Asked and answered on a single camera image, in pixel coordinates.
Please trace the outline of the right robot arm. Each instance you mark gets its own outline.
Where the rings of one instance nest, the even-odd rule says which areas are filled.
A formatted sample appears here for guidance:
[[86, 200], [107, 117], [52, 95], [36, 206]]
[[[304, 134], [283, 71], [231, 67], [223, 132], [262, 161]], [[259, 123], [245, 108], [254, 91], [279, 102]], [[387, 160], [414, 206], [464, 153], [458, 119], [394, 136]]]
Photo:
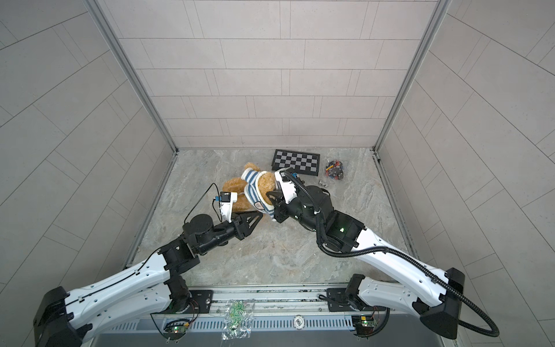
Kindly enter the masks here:
[[454, 340], [462, 326], [460, 311], [465, 276], [455, 268], [442, 270], [422, 263], [384, 241], [355, 218], [336, 210], [328, 192], [316, 186], [306, 192], [269, 192], [273, 218], [298, 221], [316, 234], [323, 253], [354, 257], [387, 274], [395, 285], [355, 274], [345, 291], [349, 305], [366, 311], [386, 307], [416, 315], [425, 327]]

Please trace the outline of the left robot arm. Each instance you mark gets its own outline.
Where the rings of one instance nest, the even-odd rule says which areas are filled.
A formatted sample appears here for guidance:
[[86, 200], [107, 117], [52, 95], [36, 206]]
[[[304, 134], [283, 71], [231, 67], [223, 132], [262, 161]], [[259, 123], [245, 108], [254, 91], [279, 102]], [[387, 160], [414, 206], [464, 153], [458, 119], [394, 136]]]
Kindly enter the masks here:
[[230, 239], [250, 236], [260, 212], [234, 213], [215, 225], [199, 214], [183, 225], [182, 234], [154, 251], [146, 260], [80, 289], [59, 286], [47, 292], [33, 319], [36, 346], [81, 346], [95, 335], [143, 315], [197, 314], [183, 274], [199, 264], [200, 256]]

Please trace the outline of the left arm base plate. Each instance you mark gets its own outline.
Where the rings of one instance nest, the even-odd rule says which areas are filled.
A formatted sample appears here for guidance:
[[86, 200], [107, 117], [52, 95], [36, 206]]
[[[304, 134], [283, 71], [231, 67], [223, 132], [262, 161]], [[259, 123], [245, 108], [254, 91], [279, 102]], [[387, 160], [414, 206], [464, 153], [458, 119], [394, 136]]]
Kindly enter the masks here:
[[157, 315], [208, 314], [210, 312], [213, 290], [192, 290], [188, 298], [172, 299], [169, 306]]

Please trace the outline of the brown teddy bear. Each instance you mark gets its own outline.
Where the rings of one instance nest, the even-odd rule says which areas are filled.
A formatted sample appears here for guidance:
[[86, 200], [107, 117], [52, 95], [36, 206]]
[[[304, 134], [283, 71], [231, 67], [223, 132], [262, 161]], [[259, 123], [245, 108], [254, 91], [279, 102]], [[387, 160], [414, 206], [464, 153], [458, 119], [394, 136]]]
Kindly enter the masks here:
[[244, 172], [240, 177], [232, 178], [223, 184], [224, 192], [234, 192], [238, 195], [232, 207], [234, 213], [259, 211], [273, 216], [275, 208], [267, 193], [275, 189], [274, 172], [263, 171], [253, 163], [244, 166]]

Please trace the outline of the blue white striped sweater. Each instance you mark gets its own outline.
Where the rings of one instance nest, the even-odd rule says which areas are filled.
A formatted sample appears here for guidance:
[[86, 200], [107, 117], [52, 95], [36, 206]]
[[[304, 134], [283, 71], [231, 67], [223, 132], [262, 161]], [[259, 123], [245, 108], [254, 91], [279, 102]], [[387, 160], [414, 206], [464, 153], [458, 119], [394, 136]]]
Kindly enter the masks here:
[[273, 206], [266, 196], [267, 192], [274, 191], [276, 188], [275, 175], [271, 171], [258, 171], [251, 167], [244, 170], [241, 178], [247, 183], [244, 188], [244, 195], [255, 210], [270, 215]]

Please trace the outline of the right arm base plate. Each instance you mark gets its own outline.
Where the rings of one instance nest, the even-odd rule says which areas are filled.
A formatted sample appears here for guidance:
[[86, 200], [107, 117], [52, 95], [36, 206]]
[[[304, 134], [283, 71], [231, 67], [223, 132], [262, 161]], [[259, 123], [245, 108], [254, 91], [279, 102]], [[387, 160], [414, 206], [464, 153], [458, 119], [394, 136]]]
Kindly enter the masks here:
[[330, 312], [386, 312], [383, 306], [371, 307], [367, 304], [357, 304], [355, 299], [349, 299], [345, 293], [346, 288], [328, 288], [325, 294], [320, 294], [318, 299], [325, 302]]

